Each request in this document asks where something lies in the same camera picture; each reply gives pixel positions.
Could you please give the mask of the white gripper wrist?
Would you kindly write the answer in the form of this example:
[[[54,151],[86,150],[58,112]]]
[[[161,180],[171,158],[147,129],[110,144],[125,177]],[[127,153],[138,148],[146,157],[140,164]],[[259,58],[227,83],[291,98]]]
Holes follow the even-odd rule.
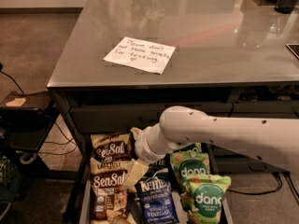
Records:
[[[144,130],[133,127],[130,132],[135,139],[135,154],[139,159],[132,160],[123,186],[130,192],[135,192],[135,184],[149,169],[148,163],[164,158],[164,137],[158,126],[149,126]]]

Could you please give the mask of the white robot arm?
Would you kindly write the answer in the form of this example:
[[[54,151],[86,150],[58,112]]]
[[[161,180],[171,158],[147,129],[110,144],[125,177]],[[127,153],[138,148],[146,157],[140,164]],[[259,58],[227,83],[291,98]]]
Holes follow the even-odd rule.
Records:
[[[159,122],[131,129],[135,154],[149,165],[192,143],[208,143],[282,170],[299,172],[299,120],[213,117],[185,106],[171,106]]]

